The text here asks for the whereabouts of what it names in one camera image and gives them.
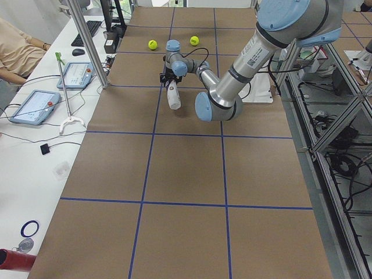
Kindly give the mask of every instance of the person's arm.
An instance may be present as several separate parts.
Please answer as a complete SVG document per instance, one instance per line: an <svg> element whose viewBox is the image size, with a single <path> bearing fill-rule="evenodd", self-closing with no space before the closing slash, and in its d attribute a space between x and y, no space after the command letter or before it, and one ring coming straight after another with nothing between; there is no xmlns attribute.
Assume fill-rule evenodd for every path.
<svg viewBox="0 0 372 279"><path fill-rule="evenodd" d="M0 78L15 84L24 84L26 79L23 77L18 76L17 74L13 74L12 72L8 71L5 67L0 68Z"/></svg>
<svg viewBox="0 0 372 279"><path fill-rule="evenodd" d="M40 41L39 39L36 39L36 38L31 38L30 44L34 45L37 48L41 48L45 51L47 51L51 47L49 43Z"/></svg>

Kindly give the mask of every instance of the computer mouse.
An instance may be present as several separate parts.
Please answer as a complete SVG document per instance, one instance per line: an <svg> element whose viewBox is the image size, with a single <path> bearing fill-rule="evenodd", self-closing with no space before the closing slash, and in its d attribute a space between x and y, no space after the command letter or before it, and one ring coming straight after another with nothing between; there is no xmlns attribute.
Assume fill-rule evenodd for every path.
<svg viewBox="0 0 372 279"><path fill-rule="evenodd" d="M81 48L76 48L72 51L73 56L79 56L79 55L83 55L83 54L85 54L85 50L83 50Z"/></svg>

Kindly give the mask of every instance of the blue ring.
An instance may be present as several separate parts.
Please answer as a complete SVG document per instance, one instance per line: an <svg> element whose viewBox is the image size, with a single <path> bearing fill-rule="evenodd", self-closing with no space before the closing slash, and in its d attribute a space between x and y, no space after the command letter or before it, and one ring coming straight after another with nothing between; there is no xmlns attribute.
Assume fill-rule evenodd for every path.
<svg viewBox="0 0 372 279"><path fill-rule="evenodd" d="M33 234L30 234L30 235L26 235L26 234L24 234L24 229L25 229L29 224L32 224L32 223L35 223L35 224L36 224L36 226L37 226L36 231L35 231ZM21 228L21 235L22 235L22 237L26 237L26 238L28 238L28 237L32 237L32 236L36 235L36 233L38 232L39 228L40 228L40 225L39 225L39 223L38 223L36 220L28 221L26 224L24 224L24 225L22 226L22 228Z"/></svg>

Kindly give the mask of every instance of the white bottle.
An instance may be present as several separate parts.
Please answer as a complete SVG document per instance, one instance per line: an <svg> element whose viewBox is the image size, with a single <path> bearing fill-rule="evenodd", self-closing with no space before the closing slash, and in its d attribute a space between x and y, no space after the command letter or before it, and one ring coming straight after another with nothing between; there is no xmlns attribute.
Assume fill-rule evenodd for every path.
<svg viewBox="0 0 372 279"><path fill-rule="evenodd" d="M180 94L178 94L177 84L174 80L170 82L167 88L168 104L171 109L179 109L181 107Z"/></svg>

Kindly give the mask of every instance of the tennis ball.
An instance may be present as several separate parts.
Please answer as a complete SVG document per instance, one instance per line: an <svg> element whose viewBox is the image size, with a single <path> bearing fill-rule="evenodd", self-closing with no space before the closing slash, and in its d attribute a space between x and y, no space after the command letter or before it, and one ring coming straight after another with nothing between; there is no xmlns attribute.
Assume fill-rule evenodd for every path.
<svg viewBox="0 0 372 279"><path fill-rule="evenodd" d="M192 36L190 38L190 44L193 46L196 46L199 44L199 38L197 36Z"/></svg>
<svg viewBox="0 0 372 279"><path fill-rule="evenodd" d="M155 40L149 41L149 49L152 51L156 50L158 48L158 43Z"/></svg>

